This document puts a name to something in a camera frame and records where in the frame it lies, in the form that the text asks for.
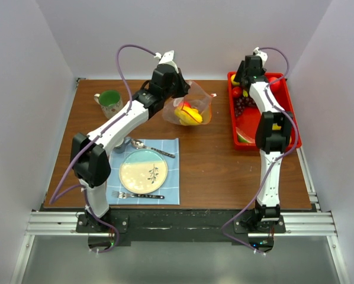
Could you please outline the clear zip top bag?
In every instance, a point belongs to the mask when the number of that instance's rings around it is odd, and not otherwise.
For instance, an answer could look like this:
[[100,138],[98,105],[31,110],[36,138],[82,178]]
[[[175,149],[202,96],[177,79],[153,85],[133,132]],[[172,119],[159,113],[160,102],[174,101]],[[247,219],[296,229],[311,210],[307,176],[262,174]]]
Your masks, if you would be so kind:
[[187,101],[191,104],[191,108],[198,110],[199,114],[202,116],[202,123],[200,125],[207,125],[212,119],[212,101],[217,96],[216,93],[206,93],[199,84],[193,80],[188,80],[190,85],[190,90],[186,96],[183,98],[170,99],[165,104],[162,111],[162,118],[172,124],[182,125],[179,122],[179,117],[174,113],[176,108],[182,108],[181,103]]

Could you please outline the yellow bell pepper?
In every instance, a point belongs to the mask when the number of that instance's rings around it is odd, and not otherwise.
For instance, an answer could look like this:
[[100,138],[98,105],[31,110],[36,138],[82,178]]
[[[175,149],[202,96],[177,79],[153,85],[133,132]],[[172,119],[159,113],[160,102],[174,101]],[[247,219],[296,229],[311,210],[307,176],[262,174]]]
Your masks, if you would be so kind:
[[191,117],[195,120],[200,120],[201,115],[199,114],[198,110],[195,108],[176,108],[174,113],[177,117]]

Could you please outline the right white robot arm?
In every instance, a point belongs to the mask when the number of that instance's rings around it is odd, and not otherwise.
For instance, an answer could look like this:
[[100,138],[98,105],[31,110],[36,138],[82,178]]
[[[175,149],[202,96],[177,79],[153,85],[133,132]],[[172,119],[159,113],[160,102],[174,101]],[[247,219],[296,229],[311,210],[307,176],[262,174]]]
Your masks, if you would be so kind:
[[293,115],[280,106],[270,89],[264,64],[268,55],[254,51],[240,63],[234,80],[251,97],[259,112],[255,144],[261,158],[260,188],[251,214],[251,225],[263,233],[280,218],[279,180],[281,163],[291,138]]

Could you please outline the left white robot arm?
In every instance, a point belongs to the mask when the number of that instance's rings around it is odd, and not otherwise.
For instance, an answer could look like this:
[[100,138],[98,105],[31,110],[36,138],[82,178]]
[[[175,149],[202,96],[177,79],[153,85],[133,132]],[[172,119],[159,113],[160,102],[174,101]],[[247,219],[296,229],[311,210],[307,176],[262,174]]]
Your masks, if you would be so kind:
[[108,156],[127,134],[161,111],[169,98],[184,97],[189,89],[176,63],[159,63],[151,80],[131,96],[120,112],[89,134],[74,136],[70,164],[85,188],[86,206],[91,214],[89,225],[95,231],[104,232],[110,226],[105,193],[111,173]]

